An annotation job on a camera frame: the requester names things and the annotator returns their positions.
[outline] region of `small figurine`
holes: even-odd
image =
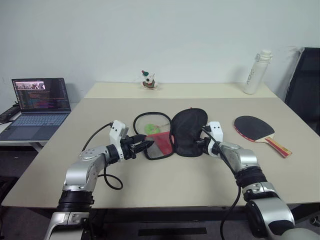
[[[154,89],[158,86],[158,84],[155,81],[155,74],[149,74],[147,71],[141,71],[142,75],[144,76],[144,80],[141,84],[144,88],[147,89]]]

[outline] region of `beige table surface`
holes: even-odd
[[[279,98],[210,99],[114,99],[85,98],[71,112],[44,146],[3,206],[55,208],[69,165],[77,160],[86,140],[100,126],[113,120],[131,127],[143,112],[158,111],[173,117],[187,108],[202,108],[209,121],[220,121],[224,140],[252,149],[269,182],[288,204],[320,201],[320,138]],[[253,115],[268,122],[275,139],[293,152],[284,159],[266,143],[241,137],[233,127],[236,117]],[[89,147],[108,145],[109,130],[96,135]],[[117,191],[97,181],[93,208],[230,206],[237,186],[230,170],[219,158],[203,154],[187,158],[176,154],[161,160],[136,159],[108,167],[124,184]],[[238,205],[244,205],[240,198]]]
[[[255,94],[243,92],[244,83],[159,83],[156,90],[139,83],[96,82],[85,98],[108,99],[217,99],[276,98],[263,83]]]

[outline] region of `chair backrest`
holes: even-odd
[[[304,49],[284,102],[320,135],[320,48]]]

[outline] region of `green ball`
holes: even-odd
[[[144,126],[144,131],[148,135],[160,133],[160,128],[155,124],[147,124]]]

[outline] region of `power cord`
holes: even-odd
[[[3,191],[0,189],[0,197],[2,196]],[[0,240],[1,239],[5,239],[5,236],[3,235],[3,228],[4,228],[4,220],[3,220],[3,210],[4,208],[2,206],[0,206]]]
[[[231,172],[233,173],[233,175],[235,175],[236,172],[235,172],[235,171],[233,170],[233,168],[231,167],[231,165],[230,165],[230,163],[229,163],[229,161],[228,161],[227,156],[226,156],[225,153],[222,151],[222,149],[221,149],[219,143],[216,141],[216,139],[215,139],[213,136],[211,136],[210,132],[208,132],[204,127],[202,127],[201,130],[202,130],[205,134],[207,134],[207,135],[209,136],[209,138],[211,138],[211,139],[214,141],[214,143],[217,145],[217,147],[218,147],[218,149],[219,149],[221,159],[222,159],[222,160],[224,161],[224,163],[229,167],[229,169],[231,170]]]
[[[2,125],[2,124],[7,124],[7,123],[11,123],[11,122],[13,122],[13,120],[10,120],[10,121],[4,122],[4,123],[0,123],[0,125]]]
[[[89,231],[90,231],[90,239],[95,240],[94,227],[92,226],[92,222],[90,218],[88,219]]]
[[[218,149],[219,149],[219,152],[220,152],[220,157],[221,159],[224,161],[224,163],[229,167],[229,169],[231,170],[231,172],[233,173],[233,175],[235,175],[235,171],[233,170],[233,168],[231,167],[229,161],[228,161],[228,158],[227,156],[225,155],[225,153],[222,151],[219,143],[216,141],[216,139],[211,136],[211,134],[204,128],[202,127],[201,128],[202,131],[204,133],[206,133],[210,139],[212,139],[214,141],[214,143],[217,145]],[[241,187],[238,186],[238,194],[233,202],[233,204],[231,205],[231,207],[229,208],[229,210],[226,212],[226,214],[224,215],[221,223],[220,223],[220,236],[221,236],[221,239],[222,240],[225,240],[225,236],[224,236],[224,224],[225,224],[225,221],[227,220],[227,218],[229,217],[230,213],[232,212],[232,210],[235,208],[235,206],[237,205],[239,199],[240,199],[240,195],[241,195]]]
[[[92,139],[97,133],[99,133],[102,129],[104,129],[104,128],[108,127],[108,126],[111,127],[112,124],[113,124],[113,122],[109,122],[108,124],[100,127],[97,131],[95,131],[94,134],[92,134],[91,137],[90,137],[90,138],[86,141],[86,143],[84,144],[84,146],[83,146],[83,148],[82,148],[82,152],[83,152],[84,150],[86,150],[86,148],[87,148],[88,144],[90,143],[91,139]],[[123,182],[122,182],[118,177],[116,177],[116,176],[114,176],[114,175],[111,175],[111,174],[107,174],[107,166],[108,166],[107,160],[104,159],[103,174],[98,175],[98,177],[103,177],[105,183],[106,183],[110,188],[112,188],[112,189],[114,189],[114,190],[121,190],[121,189],[124,187]],[[108,181],[107,177],[111,177],[111,178],[116,179],[116,180],[120,183],[120,187],[113,186],[113,185]]]
[[[220,237],[222,240],[225,240],[225,236],[224,236],[224,224],[225,221],[227,220],[227,218],[229,217],[230,213],[232,212],[232,210],[235,208],[235,206],[237,205],[239,199],[240,199],[240,194],[241,194],[241,187],[238,186],[238,194],[233,202],[233,204],[231,205],[231,207],[229,208],[229,210],[226,212],[226,214],[224,215],[221,223],[220,223]]]

